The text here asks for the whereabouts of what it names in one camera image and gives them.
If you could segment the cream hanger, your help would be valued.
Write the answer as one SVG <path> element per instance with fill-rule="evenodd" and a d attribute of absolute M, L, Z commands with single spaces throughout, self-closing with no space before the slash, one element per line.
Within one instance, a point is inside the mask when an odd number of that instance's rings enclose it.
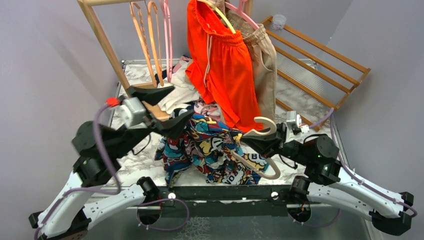
<path fill-rule="evenodd" d="M 268 143 L 270 143 L 271 140 L 277 136 L 277 125 L 273 120 L 263 116 L 254 117 L 254 121 L 256 123 L 263 124 L 267 128 L 263 129 L 262 131 L 251 129 L 250 131 L 243 134 L 240 140 L 246 145 L 248 145 L 250 148 L 255 150 L 259 155 L 266 158 L 266 162 L 273 169 L 274 174 L 268 175 L 265 174 L 263 171 L 260 171 L 255 165 L 251 164 L 244 157 L 240 156 L 235 150 L 232 150 L 230 154 L 237 161 L 244 164 L 250 170 L 256 172 L 262 178 L 268 180 L 276 180 L 281 176 L 281 171 L 279 170 L 276 163 L 271 159 L 271 145 Z"/>

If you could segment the comic print shorts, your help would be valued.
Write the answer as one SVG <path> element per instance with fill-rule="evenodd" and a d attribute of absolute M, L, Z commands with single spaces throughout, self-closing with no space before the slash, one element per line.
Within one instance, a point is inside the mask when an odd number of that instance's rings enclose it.
<path fill-rule="evenodd" d="M 166 186 L 172 188 L 182 173 L 196 168 L 209 184 L 256 185 L 269 164 L 240 146 L 242 132 L 209 116 L 194 113 L 182 134 L 162 137 L 154 159 L 163 162 Z"/>

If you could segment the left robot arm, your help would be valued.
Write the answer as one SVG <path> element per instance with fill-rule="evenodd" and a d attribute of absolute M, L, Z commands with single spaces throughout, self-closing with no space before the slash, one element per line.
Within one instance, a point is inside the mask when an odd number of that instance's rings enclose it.
<path fill-rule="evenodd" d="M 150 177 L 123 187 L 117 171 L 126 156 L 151 133 L 177 138 L 194 112 L 159 120 L 148 106 L 158 104 L 174 90 L 128 88 L 128 97 L 108 98 L 92 121 L 77 130 L 72 144 L 79 157 L 62 190 L 43 211 L 29 216 L 36 240 L 75 240 L 96 224 L 132 206 L 160 203 L 159 189 Z"/>

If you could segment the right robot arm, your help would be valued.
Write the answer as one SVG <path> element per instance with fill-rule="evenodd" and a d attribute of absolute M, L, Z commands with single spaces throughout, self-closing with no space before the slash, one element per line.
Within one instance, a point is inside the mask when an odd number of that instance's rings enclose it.
<path fill-rule="evenodd" d="M 349 211 L 370 221 L 379 231 L 400 236 L 411 229 L 414 195 L 393 192 L 361 177 L 338 159 L 340 150 L 327 134 L 314 134 L 299 142 L 285 123 L 276 125 L 275 132 L 249 132 L 241 142 L 269 159 L 277 155 L 305 167 L 296 176 L 287 197 L 299 207 L 289 210 L 298 223 L 311 217 L 311 203 L 322 203 Z"/>

